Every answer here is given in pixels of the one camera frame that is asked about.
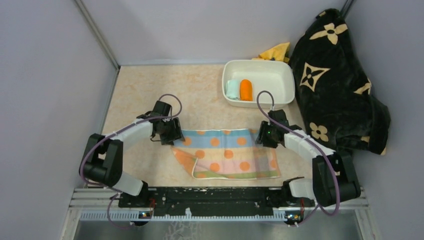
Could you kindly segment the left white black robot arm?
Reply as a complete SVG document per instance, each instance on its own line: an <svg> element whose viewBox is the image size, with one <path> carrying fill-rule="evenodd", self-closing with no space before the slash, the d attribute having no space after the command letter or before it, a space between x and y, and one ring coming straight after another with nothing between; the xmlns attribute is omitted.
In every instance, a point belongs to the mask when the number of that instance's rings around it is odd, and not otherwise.
<svg viewBox="0 0 424 240"><path fill-rule="evenodd" d="M78 170L83 180L130 195L138 207L149 203L148 184L123 170L124 152L144 139L172 146L184 140L178 116L172 114L173 107L157 100L153 109L139 115L131 124L108 135L92 134L87 141L84 157Z"/></svg>

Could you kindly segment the plain bright orange towel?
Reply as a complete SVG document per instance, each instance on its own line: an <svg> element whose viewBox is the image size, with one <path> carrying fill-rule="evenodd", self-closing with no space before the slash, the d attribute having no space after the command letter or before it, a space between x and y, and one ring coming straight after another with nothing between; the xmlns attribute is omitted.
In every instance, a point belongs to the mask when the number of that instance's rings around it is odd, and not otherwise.
<svg viewBox="0 0 424 240"><path fill-rule="evenodd" d="M248 79L243 79L240 82L239 94L241 101L253 101L253 85Z"/></svg>

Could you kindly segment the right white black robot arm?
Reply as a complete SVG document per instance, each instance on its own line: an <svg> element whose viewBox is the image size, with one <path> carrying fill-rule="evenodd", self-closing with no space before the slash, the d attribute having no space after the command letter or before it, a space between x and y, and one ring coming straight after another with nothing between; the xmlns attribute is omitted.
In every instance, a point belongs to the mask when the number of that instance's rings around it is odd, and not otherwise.
<svg viewBox="0 0 424 240"><path fill-rule="evenodd" d="M291 125L283 110L270 110L262 121L257 145L266 148L283 146L298 154L312 167L312 177L295 177L283 183L281 199L295 206L301 198L315 200L328 207L361 196L361 187L353 166L352 156L325 147L298 125Z"/></svg>

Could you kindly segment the orange polka dot towel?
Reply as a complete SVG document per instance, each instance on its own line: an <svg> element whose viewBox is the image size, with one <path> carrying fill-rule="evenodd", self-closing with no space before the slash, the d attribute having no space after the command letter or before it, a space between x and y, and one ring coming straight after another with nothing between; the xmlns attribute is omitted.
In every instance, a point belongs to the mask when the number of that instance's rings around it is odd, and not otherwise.
<svg viewBox="0 0 424 240"><path fill-rule="evenodd" d="M279 178L275 149L257 145L256 129L183 130L174 141L177 162L198 180L257 180Z"/></svg>

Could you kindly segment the light mint green towel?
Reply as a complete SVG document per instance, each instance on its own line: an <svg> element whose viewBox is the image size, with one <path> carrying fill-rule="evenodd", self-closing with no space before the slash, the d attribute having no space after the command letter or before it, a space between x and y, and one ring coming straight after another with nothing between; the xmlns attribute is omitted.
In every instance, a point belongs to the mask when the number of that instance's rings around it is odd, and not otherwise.
<svg viewBox="0 0 424 240"><path fill-rule="evenodd" d="M239 101L240 100L240 84L241 80L231 79L226 82L225 95L228 99Z"/></svg>

